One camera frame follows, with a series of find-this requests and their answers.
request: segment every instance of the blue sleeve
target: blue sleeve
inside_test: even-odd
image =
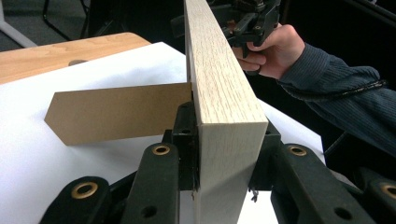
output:
[[[305,44],[301,57],[278,83],[292,96],[300,95],[292,94],[294,90],[310,96],[300,99],[321,117],[396,158],[396,91],[379,85],[340,94],[380,83],[374,68],[349,67],[343,60]]]

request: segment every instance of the brown cardboard piece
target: brown cardboard piece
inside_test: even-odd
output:
[[[67,145],[163,134],[191,84],[55,92],[45,121]]]

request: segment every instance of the human arm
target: human arm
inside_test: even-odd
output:
[[[367,66],[349,67],[304,42],[302,47],[303,40],[290,26],[279,27],[273,34],[260,47],[248,45],[258,52],[249,53],[246,59],[239,57],[242,68],[253,71],[261,66],[260,74],[278,79],[288,93],[304,100],[324,119],[396,157],[395,91],[378,85],[332,97],[376,83],[378,72]],[[307,94],[296,94],[301,91]]]

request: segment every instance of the human hand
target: human hand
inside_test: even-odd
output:
[[[242,69],[260,69],[261,75],[280,79],[301,56],[305,43],[294,27],[279,24],[261,46],[254,47],[253,43],[247,43],[247,47],[251,51],[246,58],[243,58],[241,48],[233,48]]]

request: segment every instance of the light wood plank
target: light wood plank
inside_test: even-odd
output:
[[[132,34],[99,36],[59,44],[0,52],[0,84],[93,60],[150,43]]]
[[[200,134],[195,223],[236,223],[267,119],[205,0],[185,0],[186,49]]]

